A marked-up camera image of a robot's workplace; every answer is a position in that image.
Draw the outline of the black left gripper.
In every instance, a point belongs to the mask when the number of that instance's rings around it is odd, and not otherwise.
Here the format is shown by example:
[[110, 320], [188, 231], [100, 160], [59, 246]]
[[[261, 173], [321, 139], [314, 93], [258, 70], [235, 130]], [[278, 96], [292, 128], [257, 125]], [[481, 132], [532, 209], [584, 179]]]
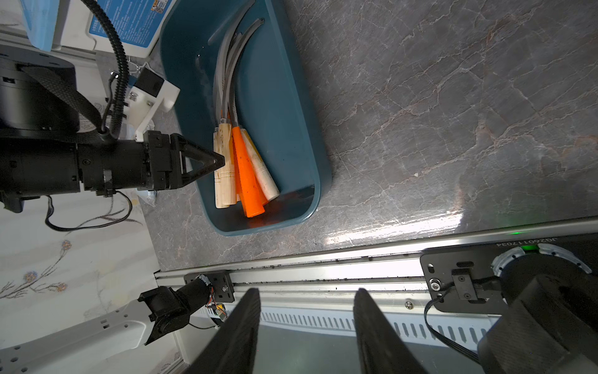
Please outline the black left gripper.
[[225, 165], [223, 155], [177, 133], [148, 131], [143, 135], [143, 145], [149, 173], [146, 188], [150, 191], [180, 189]]

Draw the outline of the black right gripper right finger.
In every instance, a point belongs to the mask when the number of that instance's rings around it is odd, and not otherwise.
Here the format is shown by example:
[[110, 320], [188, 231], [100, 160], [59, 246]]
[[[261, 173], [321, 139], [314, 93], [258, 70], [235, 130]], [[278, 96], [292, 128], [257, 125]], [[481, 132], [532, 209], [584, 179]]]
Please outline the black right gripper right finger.
[[362, 373], [427, 373], [366, 289], [357, 291], [353, 312]]

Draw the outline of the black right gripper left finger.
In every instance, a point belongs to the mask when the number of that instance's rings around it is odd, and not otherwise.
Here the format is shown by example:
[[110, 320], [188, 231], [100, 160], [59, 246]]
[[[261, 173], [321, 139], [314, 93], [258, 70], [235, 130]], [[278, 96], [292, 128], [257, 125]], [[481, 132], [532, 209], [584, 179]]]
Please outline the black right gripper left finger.
[[236, 305], [187, 373], [252, 373], [258, 345], [261, 300], [251, 288]]

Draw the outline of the orange handle sickle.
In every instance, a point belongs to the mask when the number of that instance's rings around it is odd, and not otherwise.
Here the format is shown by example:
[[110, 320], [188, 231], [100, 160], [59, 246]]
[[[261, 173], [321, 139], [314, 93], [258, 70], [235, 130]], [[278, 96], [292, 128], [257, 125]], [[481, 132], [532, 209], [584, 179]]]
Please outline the orange handle sickle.
[[232, 161], [235, 169], [235, 192], [236, 192], [236, 201], [241, 202], [241, 195], [242, 195], [242, 188], [241, 188], [241, 179], [240, 179], [240, 171], [238, 167], [238, 158], [235, 149], [235, 142], [234, 140], [230, 141], [230, 148], [232, 152]]
[[230, 57], [227, 61], [227, 90], [225, 93], [225, 98], [228, 100], [226, 106], [230, 113], [232, 136], [235, 142], [241, 179], [241, 203], [246, 218], [259, 216], [265, 213], [265, 209], [263, 207], [262, 199], [260, 198], [261, 189], [259, 188], [259, 184], [256, 180], [252, 162], [250, 161], [244, 140], [241, 135], [241, 127], [239, 126], [238, 116], [235, 115], [233, 106], [233, 101], [235, 98], [234, 82], [235, 72], [241, 59], [241, 54], [243, 53], [247, 43], [249, 43], [250, 38], [253, 36], [253, 34], [255, 34], [255, 31], [257, 31], [260, 26], [260, 23], [253, 24], [249, 29], [247, 29], [245, 34], [241, 35], [241, 37], [236, 40], [231, 49]]

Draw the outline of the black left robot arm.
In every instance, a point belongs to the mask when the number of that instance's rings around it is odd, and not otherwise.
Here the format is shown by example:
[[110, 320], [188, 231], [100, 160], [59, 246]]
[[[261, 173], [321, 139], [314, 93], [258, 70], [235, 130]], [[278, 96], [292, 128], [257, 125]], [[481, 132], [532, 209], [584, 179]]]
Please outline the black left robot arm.
[[[120, 138], [128, 68], [101, 115], [76, 89], [72, 63], [13, 46], [1, 48], [1, 201], [20, 213], [42, 196], [127, 189], [178, 189], [216, 171], [224, 158], [178, 135]], [[113, 120], [107, 126], [106, 118]], [[187, 327], [211, 298], [210, 283], [160, 286], [112, 313], [1, 351], [4, 373], [65, 373], [148, 345]]]

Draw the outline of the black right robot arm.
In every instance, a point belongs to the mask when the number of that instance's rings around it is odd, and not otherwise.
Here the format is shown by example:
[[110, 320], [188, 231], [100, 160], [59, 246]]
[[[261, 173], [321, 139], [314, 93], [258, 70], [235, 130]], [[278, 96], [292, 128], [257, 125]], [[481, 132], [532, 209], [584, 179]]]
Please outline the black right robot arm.
[[[478, 364], [487, 373], [595, 373], [597, 371], [597, 278], [563, 258], [527, 253], [490, 277], [469, 280], [459, 269], [434, 291], [426, 309], [446, 305], [462, 285], [499, 288], [507, 310], [475, 349], [428, 324], [437, 342]], [[363, 373], [422, 373], [366, 288], [352, 295], [351, 322]], [[191, 373], [250, 373], [258, 348], [263, 296], [249, 288], [214, 338], [189, 366]]]

